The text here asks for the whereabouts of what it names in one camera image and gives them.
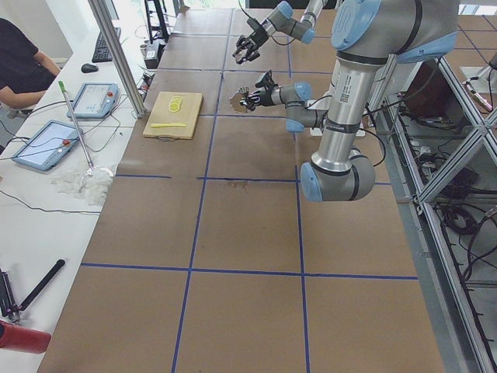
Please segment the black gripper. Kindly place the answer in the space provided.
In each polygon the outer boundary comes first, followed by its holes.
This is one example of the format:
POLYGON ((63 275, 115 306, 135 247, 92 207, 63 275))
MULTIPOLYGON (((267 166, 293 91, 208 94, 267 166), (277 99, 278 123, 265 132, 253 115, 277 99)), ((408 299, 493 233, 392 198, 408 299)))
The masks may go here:
POLYGON ((242 110, 254 110, 257 106, 273 106, 273 89, 258 89, 250 92, 248 87, 241 87, 239 93, 244 97, 252 97, 251 100, 241 99, 239 101, 242 110))
POLYGON ((259 48, 269 39, 266 30, 258 26, 248 36, 241 35, 236 41, 236 49, 233 54, 241 54, 243 56, 243 63, 254 61, 259 57, 259 48))

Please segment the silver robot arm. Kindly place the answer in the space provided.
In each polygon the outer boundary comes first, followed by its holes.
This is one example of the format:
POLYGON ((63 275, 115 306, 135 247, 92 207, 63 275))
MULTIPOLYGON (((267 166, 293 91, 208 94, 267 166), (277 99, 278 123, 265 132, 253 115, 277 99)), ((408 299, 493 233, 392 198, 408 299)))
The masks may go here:
POLYGON ((450 52, 457 39, 456 1, 343 2, 332 26, 339 67, 323 110, 308 107, 306 82, 277 85, 265 73, 255 91, 241 90, 242 106, 284 105, 286 128, 320 127, 321 142, 301 167, 301 187, 314 202, 359 200, 372 189, 372 162, 353 144, 377 71, 395 55, 401 64, 429 61, 450 52))
POLYGON ((243 64, 246 61, 254 61, 260 56, 259 48, 276 32, 309 44, 315 37, 317 19, 327 4, 328 1, 325 0, 309 1, 299 20, 293 17, 294 10, 287 1, 281 1, 261 22, 246 13, 247 24, 252 33, 238 38, 236 50, 232 54, 235 62, 243 64))

